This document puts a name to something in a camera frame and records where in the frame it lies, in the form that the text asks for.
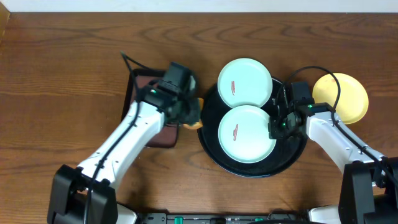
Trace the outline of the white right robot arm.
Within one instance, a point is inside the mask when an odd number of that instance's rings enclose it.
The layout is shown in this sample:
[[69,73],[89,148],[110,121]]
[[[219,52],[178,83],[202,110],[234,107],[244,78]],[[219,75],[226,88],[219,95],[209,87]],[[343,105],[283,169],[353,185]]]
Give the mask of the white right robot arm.
[[279,88],[269,120],[272,139],[309,138],[343,173],[338,205],[309,210],[312,223],[397,223],[397,158],[372,149],[328,103],[315,103],[308,83]]

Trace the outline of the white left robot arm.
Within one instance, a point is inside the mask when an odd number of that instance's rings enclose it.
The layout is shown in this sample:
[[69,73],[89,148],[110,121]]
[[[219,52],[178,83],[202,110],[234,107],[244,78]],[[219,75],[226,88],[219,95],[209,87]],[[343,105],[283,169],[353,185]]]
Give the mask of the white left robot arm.
[[191,73],[166,72],[137,91],[127,115],[90,157],[56,171],[47,223],[135,223],[137,213],[118,204],[116,191],[146,144],[171,122],[193,125],[200,117]]

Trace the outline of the orange green scrub sponge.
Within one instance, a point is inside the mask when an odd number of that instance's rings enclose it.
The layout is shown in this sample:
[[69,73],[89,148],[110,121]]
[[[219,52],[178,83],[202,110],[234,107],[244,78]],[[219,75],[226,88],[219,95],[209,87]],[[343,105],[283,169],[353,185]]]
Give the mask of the orange green scrub sponge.
[[203,109],[203,98],[193,98],[189,101],[188,123],[183,124],[186,129],[200,129],[203,126],[201,121],[201,111]]

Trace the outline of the yellow plate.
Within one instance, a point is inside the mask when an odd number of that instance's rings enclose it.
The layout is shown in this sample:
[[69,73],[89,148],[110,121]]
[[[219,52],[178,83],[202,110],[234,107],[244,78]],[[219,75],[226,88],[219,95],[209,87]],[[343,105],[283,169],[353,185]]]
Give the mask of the yellow plate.
[[[341,90],[336,113],[345,124],[356,123],[368,110],[368,94],[357,79],[344,73],[334,73],[334,75]],[[312,96],[316,103],[328,103],[333,106],[337,92],[335,79],[331,75],[324,75],[315,83]]]

